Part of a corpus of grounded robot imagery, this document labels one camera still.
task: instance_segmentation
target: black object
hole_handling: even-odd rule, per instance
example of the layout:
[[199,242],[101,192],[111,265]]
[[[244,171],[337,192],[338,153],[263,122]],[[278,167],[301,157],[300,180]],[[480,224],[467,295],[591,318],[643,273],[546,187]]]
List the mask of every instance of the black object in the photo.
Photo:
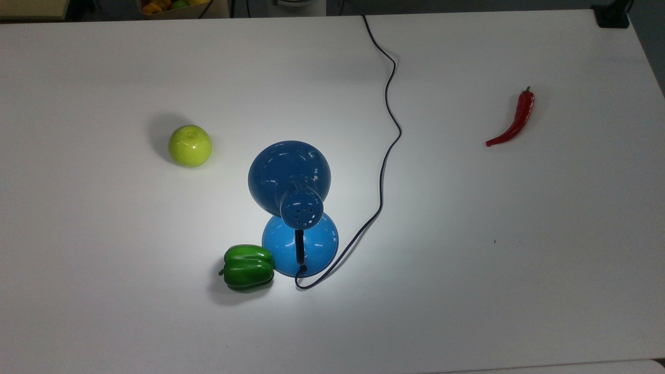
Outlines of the black object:
[[298,265],[305,264],[305,240],[304,231],[295,230],[295,261]]
[[210,8],[210,5],[212,5],[213,1],[215,1],[215,0],[208,1],[208,4],[205,6],[205,9],[201,12],[201,15],[199,16],[199,19],[203,18],[203,16],[205,15],[205,12],[207,12],[207,10]]
[[393,77],[395,77],[395,72],[397,71],[397,62],[388,54],[386,51],[381,48],[381,46],[376,42],[376,39],[374,39],[374,35],[372,34],[372,30],[370,30],[370,25],[367,23],[367,17],[365,15],[360,15],[362,17],[362,21],[365,23],[365,28],[367,29],[367,33],[370,36],[370,39],[372,39],[372,43],[378,49],[385,57],[390,60],[392,63],[392,72],[390,73],[390,77],[388,77],[388,82],[386,82],[386,89],[384,90],[384,101],[386,103],[386,110],[388,111],[388,114],[390,115],[390,118],[392,118],[392,122],[395,124],[395,127],[397,127],[397,137],[395,140],[390,143],[390,146],[388,147],[388,150],[386,151],[386,154],[383,156],[383,162],[381,163],[381,171],[379,172],[378,176],[378,209],[376,210],[376,213],[365,222],[364,225],[358,230],[356,235],[351,239],[351,241],[346,245],[346,248],[342,251],[342,254],[339,255],[337,260],[335,260],[332,265],[328,267],[328,270],[323,273],[322,276],[320,276],[317,280],[314,282],[308,284],[308,285],[301,285],[298,283],[298,279],[301,277],[301,274],[305,273],[307,271],[307,266],[306,265],[300,265],[300,271],[295,275],[293,278],[295,281],[295,286],[298,289],[310,289],[317,284],[321,283],[330,273],[339,265],[339,263],[345,258],[346,253],[351,250],[351,247],[353,247],[353,243],[356,242],[356,240],[361,237],[367,231],[367,229],[372,225],[372,223],[376,220],[376,218],[381,214],[383,211],[383,204],[384,204],[384,196],[383,196],[383,184],[384,184],[384,177],[386,175],[386,165],[388,164],[388,157],[390,156],[390,151],[392,150],[392,147],[397,144],[397,142],[400,140],[402,137],[402,127],[400,126],[400,123],[397,122],[397,118],[395,118],[395,115],[392,114],[392,109],[390,109],[390,104],[388,103],[388,89],[390,88],[390,82],[392,82]]
[[634,0],[614,0],[610,5],[592,5],[598,26],[603,29],[627,29],[628,12]]

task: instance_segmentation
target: desk lamp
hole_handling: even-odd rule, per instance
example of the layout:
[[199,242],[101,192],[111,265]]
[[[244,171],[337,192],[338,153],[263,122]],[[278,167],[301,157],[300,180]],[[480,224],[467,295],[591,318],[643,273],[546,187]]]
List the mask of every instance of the desk lamp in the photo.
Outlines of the desk lamp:
[[261,151],[249,168],[249,191],[273,217],[263,247],[286,276],[312,276],[337,252],[337,228],[323,212],[331,185],[330,166],[310,144],[289,140]]

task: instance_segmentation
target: lamp shade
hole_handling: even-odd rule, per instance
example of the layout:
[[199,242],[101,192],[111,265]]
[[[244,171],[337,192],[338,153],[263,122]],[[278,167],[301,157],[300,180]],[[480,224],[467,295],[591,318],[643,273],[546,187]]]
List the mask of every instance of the lamp shade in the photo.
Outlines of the lamp shade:
[[307,230],[323,216],[331,171],[319,150],[288,140],[259,153],[249,168],[248,183],[260,207],[294,230]]

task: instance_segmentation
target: lamp base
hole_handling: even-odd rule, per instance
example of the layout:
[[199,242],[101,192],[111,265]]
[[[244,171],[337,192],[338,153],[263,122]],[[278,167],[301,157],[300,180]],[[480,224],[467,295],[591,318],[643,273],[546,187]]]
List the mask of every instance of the lamp base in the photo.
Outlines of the lamp base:
[[[305,265],[300,276],[309,277],[325,269],[337,253],[339,240],[337,228],[327,214],[319,223],[303,233]],[[272,217],[263,230],[262,246],[275,258],[275,270],[285,276],[295,277],[300,270],[295,253],[295,231],[280,217]]]

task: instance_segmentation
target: chili pepper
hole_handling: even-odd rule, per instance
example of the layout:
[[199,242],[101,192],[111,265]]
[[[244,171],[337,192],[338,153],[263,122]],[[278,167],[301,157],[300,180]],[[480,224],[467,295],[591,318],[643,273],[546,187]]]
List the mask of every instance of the chili pepper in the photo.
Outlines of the chili pepper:
[[219,271],[233,291],[253,291],[273,281],[275,259],[270,251],[251,244],[233,246],[224,254],[224,268]]
[[516,137],[517,134],[522,131],[524,126],[527,124],[527,121],[529,120],[529,115],[531,115],[531,108],[533,108],[533,102],[536,99],[536,96],[531,91],[529,91],[530,88],[531,86],[527,87],[527,89],[522,91],[522,93],[519,95],[513,124],[510,125],[508,130],[506,130],[503,134],[485,142],[486,146],[489,147],[495,144],[505,143],[508,140]]

